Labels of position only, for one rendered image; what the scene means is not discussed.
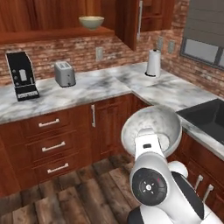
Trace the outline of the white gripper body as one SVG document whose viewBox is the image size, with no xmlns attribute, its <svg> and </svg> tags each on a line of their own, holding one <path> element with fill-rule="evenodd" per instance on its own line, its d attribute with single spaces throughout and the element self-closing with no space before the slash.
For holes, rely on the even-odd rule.
<svg viewBox="0 0 224 224">
<path fill-rule="evenodd" d="M 145 129 L 140 129 L 137 135 L 139 137 L 148 136 L 148 135 L 155 135 L 155 132 L 154 132 L 153 128 L 145 128 Z"/>
</svg>

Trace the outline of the wooden base cabinet door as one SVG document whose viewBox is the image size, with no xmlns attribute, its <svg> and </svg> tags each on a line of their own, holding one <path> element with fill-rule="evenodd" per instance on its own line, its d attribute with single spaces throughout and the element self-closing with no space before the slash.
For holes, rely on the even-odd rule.
<svg viewBox="0 0 224 224">
<path fill-rule="evenodd" d="M 130 98 L 131 94 L 125 94 L 92 103 L 96 124 L 95 128 L 91 127 L 93 162 L 123 152 L 121 131 L 130 115 Z"/>
</svg>

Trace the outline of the wooden cabinet run under sink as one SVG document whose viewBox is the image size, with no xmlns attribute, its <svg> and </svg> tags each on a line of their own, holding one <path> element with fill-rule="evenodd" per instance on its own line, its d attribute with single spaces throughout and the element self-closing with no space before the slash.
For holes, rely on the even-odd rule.
<svg viewBox="0 0 224 224">
<path fill-rule="evenodd" d="M 196 190 L 202 200 L 207 187 L 210 184 L 213 186 L 206 199 L 206 205 L 224 223 L 224 161 L 186 133 L 183 133 L 178 148 L 167 160 L 178 160 L 186 166 L 187 179 L 192 186 L 195 186 L 200 174 L 203 176 Z"/>
</svg>

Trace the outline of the open wooden cabinet door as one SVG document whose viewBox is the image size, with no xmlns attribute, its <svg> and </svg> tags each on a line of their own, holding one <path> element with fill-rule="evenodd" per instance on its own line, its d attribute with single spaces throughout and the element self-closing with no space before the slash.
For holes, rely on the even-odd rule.
<svg viewBox="0 0 224 224">
<path fill-rule="evenodd" d="M 140 0 L 115 0 L 115 35 L 132 51 L 137 49 Z"/>
</svg>

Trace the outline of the grey marble bowl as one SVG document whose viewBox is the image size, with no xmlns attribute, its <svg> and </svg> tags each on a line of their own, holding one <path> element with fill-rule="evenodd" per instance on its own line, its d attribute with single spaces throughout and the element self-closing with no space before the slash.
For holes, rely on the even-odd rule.
<svg viewBox="0 0 224 224">
<path fill-rule="evenodd" d="M 135 155 L 137 134 L 147 128 L 157 134 L 166 158 L 178 148 L 182 137 L 182 126 L 178 115 L 166 106 L 149 106 L 135 112 L 122 127 L 122 146 L 130 155 Z"/>
</svg>

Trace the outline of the black sink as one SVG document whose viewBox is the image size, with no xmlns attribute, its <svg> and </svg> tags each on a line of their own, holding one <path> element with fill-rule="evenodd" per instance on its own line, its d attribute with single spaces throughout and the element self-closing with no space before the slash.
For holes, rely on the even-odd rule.
<svg viewBox="0 0 224 224">
<path fill-rule="evenodd" d="M 182 109 L 178 114 L 224 145 L 224 101 L 214 99 Z"/>
</svg>

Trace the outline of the white paper towel roll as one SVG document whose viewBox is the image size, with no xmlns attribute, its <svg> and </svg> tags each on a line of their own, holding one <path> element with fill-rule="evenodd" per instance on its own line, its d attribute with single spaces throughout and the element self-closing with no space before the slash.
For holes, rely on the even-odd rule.
<svg viewBox="0 0 224 224">
<path fill-rule="evenodd" d="M 161 52 L 153 49 L 149 50 L 149 58 L 145 74 L 150 77 L 158 78 L 161 68 Z"/>
</svg>

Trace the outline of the wooden drawer front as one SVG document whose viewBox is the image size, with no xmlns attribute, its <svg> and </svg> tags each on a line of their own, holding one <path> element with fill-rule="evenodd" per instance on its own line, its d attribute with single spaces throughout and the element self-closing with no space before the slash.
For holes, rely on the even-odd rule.
<svg viewBox="0 0 224 224">
<path fill-rule="evenodd" d="M 54 125 L 39 127 L 39 123 L 47 123 L 59 118 L 60 122 Z M 66 128 L 69 130 L 77 129 L 89 121 L 88 106 L 79 106 L 69 109 L 56 111 L 53 113 L 35 116 L 23 120 L 20 124 L 22 131 L 26 137 L 32 137 L 37 134 L 43 134 L 48 131 Z"/>
<path fill-rule="evenodd" d="M 66 145 L 58 149 L 42 152 L 43 147 L 51 147 L 60 144 Z M 31 163 L 47 163 L 57 158 L 71 156 L 89 146 L 88 134 L 84 131 L 70 131 L 66 134 L 48 137 L 26 145 L 26 156 Z"/>
<path fill-rule="evenodd" d="M 54 169 L 54 168 L 60 167 L 64 165 L 65 163 L 69 163 L 69 167 L 60 171 L 56 171 L 51 174 L 47 173 L 48 169 Z M 89 164 L 90 164 L 90 159 L 88 158 L 88 156 L 84 153 L 78 152 L 71 156 L 63 157 L 46 164 L 42 164 L 41 166 L 37 166 L 34 168 L 34 172 L 35 172 L 37 181 L 40 183 L 48 179 L 52 179 L 54 177 L 58 177 L 65 173 L 74 171 L 76 169 L 81 168 L 82 166 L 89 165 Z"/>
</svg>

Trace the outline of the silver toaster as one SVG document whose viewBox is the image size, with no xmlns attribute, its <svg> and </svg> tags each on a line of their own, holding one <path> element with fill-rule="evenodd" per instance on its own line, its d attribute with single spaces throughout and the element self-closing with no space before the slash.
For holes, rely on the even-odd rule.
<svg viewBox="0 0 224 224">
<path fill-rule="evenodd" d="M 67 88 L 76 84 L 73 67 L 66 61 L 54 63 L 54 75 L 56 82 L 62 87 Z"/>
</svg>

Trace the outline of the window with grey blind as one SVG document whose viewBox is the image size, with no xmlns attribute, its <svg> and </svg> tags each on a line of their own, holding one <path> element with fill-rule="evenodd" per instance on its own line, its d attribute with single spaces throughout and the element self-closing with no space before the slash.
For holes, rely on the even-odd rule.
<svg viewBox="0 0 224 224">
<path fill-rule="evenodd" d="M 180 55 L 224 70 L 224 0 L 190 0 Z"/>
</svg>

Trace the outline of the beige bowl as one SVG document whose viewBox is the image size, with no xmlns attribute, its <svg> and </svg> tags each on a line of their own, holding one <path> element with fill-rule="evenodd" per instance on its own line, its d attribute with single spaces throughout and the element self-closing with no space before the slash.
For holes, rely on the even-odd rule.
<svg viewBox="0 0 224 224">
<path fill-rule="evenodd" d="M 90 31 L 94 31 L 102 25 L 104 22 L 104 17 L 85 16 L 79 17 L 79 21 L 83 27 L 89 29 Z"/>
</svg>

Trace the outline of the black coffee machine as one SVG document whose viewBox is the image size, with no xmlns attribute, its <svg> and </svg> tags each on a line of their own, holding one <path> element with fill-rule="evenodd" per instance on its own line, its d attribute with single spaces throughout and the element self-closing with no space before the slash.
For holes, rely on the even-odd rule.
<svg viewBox="0 0 224 224">
<path fill-rule="evenodd" d="M 6 60 L 10 70 L 16 97 L 19 102 L 39 98 L 32 63 L 26 52 L 7 52 Z"/>
</svg>

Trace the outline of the closed wooden wall cabinet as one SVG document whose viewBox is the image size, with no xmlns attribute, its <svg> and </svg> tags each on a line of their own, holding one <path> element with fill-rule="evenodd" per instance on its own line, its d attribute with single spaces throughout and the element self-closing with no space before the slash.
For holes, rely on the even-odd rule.
<svg viewBox="0 0 224 224">
<path fill-rule="evenodd" d="M 143 0 L 141 32 L 169 30 L 175 0 Z"/>
</svg>

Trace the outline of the open wooden wall cabinet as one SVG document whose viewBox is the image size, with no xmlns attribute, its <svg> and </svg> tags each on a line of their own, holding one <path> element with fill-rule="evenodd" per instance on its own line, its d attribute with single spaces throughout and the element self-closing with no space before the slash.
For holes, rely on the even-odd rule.
<svg viewBox="0 0 224 224">
<path fill-rule="evenodd" d="M 114 34 L 116 0 L 0 0 L 0 45 Z M 104 17 L 95 31 L 79 17 Z"/>
</svg>

